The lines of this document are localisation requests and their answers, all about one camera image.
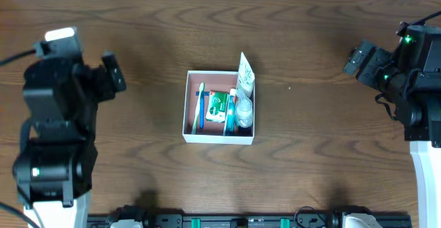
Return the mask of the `blue disposable razor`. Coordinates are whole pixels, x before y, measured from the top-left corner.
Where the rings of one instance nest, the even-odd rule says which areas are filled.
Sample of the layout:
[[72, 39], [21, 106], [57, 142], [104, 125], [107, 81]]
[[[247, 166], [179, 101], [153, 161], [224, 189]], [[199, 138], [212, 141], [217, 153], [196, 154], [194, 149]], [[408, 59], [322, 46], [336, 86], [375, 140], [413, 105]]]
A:
[[200, 104], [200, 114], [199, 114], [199, 128], [204, 128], [205, 123], [205, 97], [209, 96], [209, 92], [204, 91], [202, 93], [201, 97], [201, 104]]

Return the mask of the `green and white toothbrush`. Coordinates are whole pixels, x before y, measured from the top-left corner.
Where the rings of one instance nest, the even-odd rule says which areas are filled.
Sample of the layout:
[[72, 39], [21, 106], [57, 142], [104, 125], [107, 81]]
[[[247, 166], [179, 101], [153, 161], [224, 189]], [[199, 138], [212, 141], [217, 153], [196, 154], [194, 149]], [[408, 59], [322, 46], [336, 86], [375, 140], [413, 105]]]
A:
[[196, 108], [195, 108], [195, 113], [194, 113], [194, 122], [193, 122], [193, 126], [192, 126], [192, 134], [196, 133], [196, 128], [197, 128], [197, 123], [198, 123], [198, 117], [200, 115], [200, 108], [201, 108], [201, 100], [203, 97], [203, 91], [205, 89], [205, 83], [201, 82], [199, 85], [199, 95], [198, 95], [198, 100], [196, 103]]

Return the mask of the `green and white soap packet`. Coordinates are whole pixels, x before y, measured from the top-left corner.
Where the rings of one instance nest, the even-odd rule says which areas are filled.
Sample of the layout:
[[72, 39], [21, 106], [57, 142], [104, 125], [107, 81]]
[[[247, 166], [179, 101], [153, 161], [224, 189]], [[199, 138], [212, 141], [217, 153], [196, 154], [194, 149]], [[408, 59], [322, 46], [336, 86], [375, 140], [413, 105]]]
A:
[[227, 111], [227, 97], [226, 92], [209, 93], [209, 103], [207, 105], [207, 112], [205, 119], [210, 122], [223, 123], [226, 119]]

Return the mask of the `white floral lotion tube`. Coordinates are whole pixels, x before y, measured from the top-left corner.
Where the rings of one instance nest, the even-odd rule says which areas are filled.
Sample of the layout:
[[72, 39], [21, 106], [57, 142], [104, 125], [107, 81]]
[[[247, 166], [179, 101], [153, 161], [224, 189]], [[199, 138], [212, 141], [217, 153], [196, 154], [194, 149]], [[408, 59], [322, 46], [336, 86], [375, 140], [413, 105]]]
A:
[[245, 54], [240, 54], [236, 89], [242, 90], [250, 98], [254, 91], [255, 74]]

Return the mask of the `red and teal toothpaste tube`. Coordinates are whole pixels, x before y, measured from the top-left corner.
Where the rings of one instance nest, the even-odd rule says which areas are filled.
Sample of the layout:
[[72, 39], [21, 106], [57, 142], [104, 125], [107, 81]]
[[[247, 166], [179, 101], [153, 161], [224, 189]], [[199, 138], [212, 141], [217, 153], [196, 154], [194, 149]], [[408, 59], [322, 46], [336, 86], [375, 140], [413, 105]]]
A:
[[233, 136], [235, 134], [235, 114], [236, 114], [236, 89], [229, 91], [227, 100], [226, 119], [223, 130], [224, 136]]

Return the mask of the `clear pump soap bottle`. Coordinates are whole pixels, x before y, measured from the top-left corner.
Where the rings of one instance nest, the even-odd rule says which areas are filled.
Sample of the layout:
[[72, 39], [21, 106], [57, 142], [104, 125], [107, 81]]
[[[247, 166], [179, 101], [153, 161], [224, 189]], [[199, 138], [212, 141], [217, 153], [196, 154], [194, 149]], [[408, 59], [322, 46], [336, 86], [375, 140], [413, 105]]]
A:
[[236, 124], [241, 128], [249, 128], [254, 123], [253, 103], [240, 89], [236, 90], [236, 97]]

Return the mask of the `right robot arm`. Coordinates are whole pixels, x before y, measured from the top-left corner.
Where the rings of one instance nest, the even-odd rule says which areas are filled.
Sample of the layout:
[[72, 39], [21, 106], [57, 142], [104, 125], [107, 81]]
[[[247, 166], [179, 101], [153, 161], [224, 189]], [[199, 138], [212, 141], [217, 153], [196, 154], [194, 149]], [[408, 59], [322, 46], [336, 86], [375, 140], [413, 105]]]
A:
[[375, 101], [404, 127], [416, 172], [420, 227], [440, 226], [440, 28], [424, 19], [400, 23], [389, 52], [362, 41], [345, 74], [379, 92]]

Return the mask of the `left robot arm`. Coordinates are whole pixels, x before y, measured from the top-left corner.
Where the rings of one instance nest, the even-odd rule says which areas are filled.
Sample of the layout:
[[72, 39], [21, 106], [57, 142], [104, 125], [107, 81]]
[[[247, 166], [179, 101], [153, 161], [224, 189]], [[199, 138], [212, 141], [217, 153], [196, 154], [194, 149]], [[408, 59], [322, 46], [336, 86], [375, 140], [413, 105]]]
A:
[[12, 174], [31, 227], [86, 227], [98, 105], [124, 91], [125, 80], [110, 51], [97, 68], [84, 64], [76, 46], [45, 42], [42, 53], [24, 73], [30, 117]]

